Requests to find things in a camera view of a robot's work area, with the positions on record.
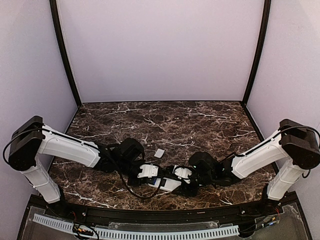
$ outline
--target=enclosure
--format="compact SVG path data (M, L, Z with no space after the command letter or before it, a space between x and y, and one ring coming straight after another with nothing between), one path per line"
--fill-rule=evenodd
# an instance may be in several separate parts
M218 161L245 152L283 119L320 131L319 11L316 0L2 2L1 149L35 115L83 141L135 138L147 161L161 167L187 165L197 151ZM165 150L162 158L154 157L157 149ZM40 160L69 203L119 214L230 211L259 200L284 164L229 187L206 186L196 197L160 191L141 201L116 172L49 155ZM27 203L37 192L18 171L0 165L0 239L13 240L22 237ZM299 179L287 200L294 205L296 191L306 235L315 240L319 173L317 167ZM150 195L155 189L133 190Z

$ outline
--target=brown marble tabletop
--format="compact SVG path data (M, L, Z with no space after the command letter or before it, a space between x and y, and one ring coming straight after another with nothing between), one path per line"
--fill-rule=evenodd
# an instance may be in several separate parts
M244 152L260 141L248 117L235 101L161 101L86 103L77 112L67 134L102 144L130 137L144 146L146 161L161 165L188 165L189 157L205 151L221 161ZM156 150L165 150L161 159ZM116 172L104 173L69 160L55 158L49 170L66 200L87 206L127 210L190 210L256 201L275 172L268 165L229 187L206 186L196 197L164 191L150 200L127 192ZM133 187L148 196L155 188Z

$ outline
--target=white cable tray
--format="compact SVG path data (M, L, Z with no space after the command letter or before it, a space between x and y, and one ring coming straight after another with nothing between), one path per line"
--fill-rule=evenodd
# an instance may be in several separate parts
M64 233L74 234L72 231L72 222L58 220L36 213L34 214L33 222ZM179 232L135 232L111 230L100 227L95 227L93 229L99 234L99 238L104 240L211 240L239 235L239 227L237 225L198 231ZM97 236L94 234L91 238L96 239Z

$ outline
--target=light purple wall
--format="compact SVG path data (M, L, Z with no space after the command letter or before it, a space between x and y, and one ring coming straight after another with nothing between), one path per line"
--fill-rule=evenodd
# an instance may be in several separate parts
M0 3L0 150L34 115L63 131L77 107L60 57L48 0ZM51 157L42 159L46 167ZM15 240L32 187L0 160L0 239Z
M263 0L59 0L84 102L241 100Z
M272 1L248 108L265 137L288 118L320 131L320 1ZM320 166L293 186L320 240Z

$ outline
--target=black metal frame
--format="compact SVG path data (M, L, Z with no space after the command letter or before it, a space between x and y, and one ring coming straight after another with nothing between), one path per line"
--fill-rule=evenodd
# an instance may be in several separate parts
M174 211L110 209L93 206L83 206L72 203L70 203L70 205L77 212L77 216L82 215L81 213L86 213L81 221L86 222L86 224L89 226L107 226L110 222L133 224L189 224L212 221L219 221L220 225L231 223L234 225L244 225L251 224L253 222L253 219L243 218L243 216L241 216L243 209L255 206L257 203L258 201L254 201L230 206ZM306 217L303 213L301 204L295 191L288 192L281 200L282 206L292 203L297 204L308 239L312 240ZM26 224L31 206L44 209L46 210L46 214L56 217L51 213L49 209L46 208L47 203L42 197L31 195L22 218L17 240L22 239L24 226Z
M54 30L55 30L55 36L56 36L56 40L58 42L64 70L66 73L66 77L68 78L68 82L69 82L69 85L70 85L70 88L71 88L71 91L73 94L73 98L75 100L77 107L79 108L79 107L81 107L82 102L80 99L79 92L77 90L77 85L76 85L74 76L72 74L70 62L68 59L66 45L65 45L63 34L62 34L62 29L61 29L61 24L60 24L60 19L59 19L57 0L49 0L49 1L50 1L51 15L52 15L52 20L53 20L53 25L54 25Z
M271 7L271 0L264 0L264 6L263 6L263 13L262 13L262 21L261 21L261 27L259 32L259 38L258 43L256 45L255 55L252 63L252 68L249 76L248 83L246 85L246 89L244 92L244 96L242 99L242 103L246 106L250 97L250 93L252 90L252 87L255 82L260 57L262 54L262 50L264 47L266 32L267 32L267 26L268 26L268 20L269 20L269 13L270 13L270 7Z

